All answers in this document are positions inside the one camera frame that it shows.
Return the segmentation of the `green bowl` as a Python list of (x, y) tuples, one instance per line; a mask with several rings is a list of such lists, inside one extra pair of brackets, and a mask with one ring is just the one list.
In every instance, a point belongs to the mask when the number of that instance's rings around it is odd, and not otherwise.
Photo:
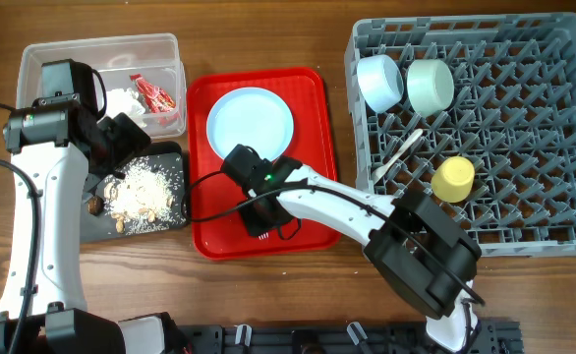
[(407, 72), (407, 93), (413, 110), (429, 117), (449, 107), (454, 97), (454, 80), (441, 60), (414, 61)]

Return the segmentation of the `white plastic spoon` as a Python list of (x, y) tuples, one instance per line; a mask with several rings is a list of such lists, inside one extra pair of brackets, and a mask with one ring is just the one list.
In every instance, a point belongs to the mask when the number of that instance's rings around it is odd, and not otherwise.
[(397, 152), (395, 152), (392, 157), (381, 167), (378, 167), (371, 174), (371, 181), (375, 184), (381, 180), (393, 164), (422, 136), (423, 129), (416, 129), (408, 137), (408, 139), (401, 145)]

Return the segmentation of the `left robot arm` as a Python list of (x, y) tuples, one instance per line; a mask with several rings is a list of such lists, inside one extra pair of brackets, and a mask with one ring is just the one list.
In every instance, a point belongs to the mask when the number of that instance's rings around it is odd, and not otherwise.
[(105, 115), (100, 74), (72, 59), (42, 66), (43, 96), (12, 110), (3, 136), (15, 176), (0, 353), (166, 353), (161, 315), (112, 322), (89, 313), (80, 272), (83, 196), (145, 150), (127, 115)]

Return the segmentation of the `white tissue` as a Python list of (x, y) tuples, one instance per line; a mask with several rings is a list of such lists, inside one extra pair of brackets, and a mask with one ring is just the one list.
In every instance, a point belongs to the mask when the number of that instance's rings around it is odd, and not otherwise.
[(115, 117), (124, 113), (129, 117), (145, 114), (145, 107), (140, 101), (140, 94), (131, 88), (116, 88), (106, 93), (107, 107), (105, 113)]

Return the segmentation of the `yellow plastic cup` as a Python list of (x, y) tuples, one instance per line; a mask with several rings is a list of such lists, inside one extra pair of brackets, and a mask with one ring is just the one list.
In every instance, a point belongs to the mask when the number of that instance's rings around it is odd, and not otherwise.
[(442, 201), (459, 203), (471, 193), (475, 178), (473, 163), (462, 156), (443, 161), (431, 179), (433, 193)]

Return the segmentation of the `red snack wrapper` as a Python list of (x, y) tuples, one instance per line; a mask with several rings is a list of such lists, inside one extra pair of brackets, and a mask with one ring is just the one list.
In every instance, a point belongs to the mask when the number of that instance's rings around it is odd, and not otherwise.
[(176, 108), (172, 97), (161, 87), (151, 84), (141, 74), (130, 76), (151, 113), (166, 113)]

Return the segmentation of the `light blue bowl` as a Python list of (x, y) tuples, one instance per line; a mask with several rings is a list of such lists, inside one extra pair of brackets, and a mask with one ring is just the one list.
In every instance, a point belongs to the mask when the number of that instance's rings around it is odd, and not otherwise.
[(401, 72), (393, 59), (385, 54), (360, 59), (357, 78), (366, 104), (375, 113), (385, 112), (402, 99), (404, 83)]

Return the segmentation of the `light blue plate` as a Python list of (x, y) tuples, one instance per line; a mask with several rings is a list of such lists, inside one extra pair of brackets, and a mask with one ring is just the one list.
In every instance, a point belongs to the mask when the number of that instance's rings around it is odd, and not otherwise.
[(211, 148), (222, 159), (236, 145), (243, 145), (262, 158), (275, 160), (292, 142), (294, 119), (276, 93), (265, 88), (236, 88), (211, 107), (205, 130)]

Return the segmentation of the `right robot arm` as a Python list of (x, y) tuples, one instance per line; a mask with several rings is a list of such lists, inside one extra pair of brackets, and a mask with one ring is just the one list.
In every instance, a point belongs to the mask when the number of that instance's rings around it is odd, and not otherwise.
[(479, 332), (472, 310), (482, 251), (428, 195), (374, 195), (332, 181), (288, 156), (271, 162), (235, 146), (221, 172), (245, 195), (239, 204), (247, 231), (259, 236), (292, 220), (310, 220), (359, 243), (392, 290), (426, 319), (440, 349), (466, 353)]

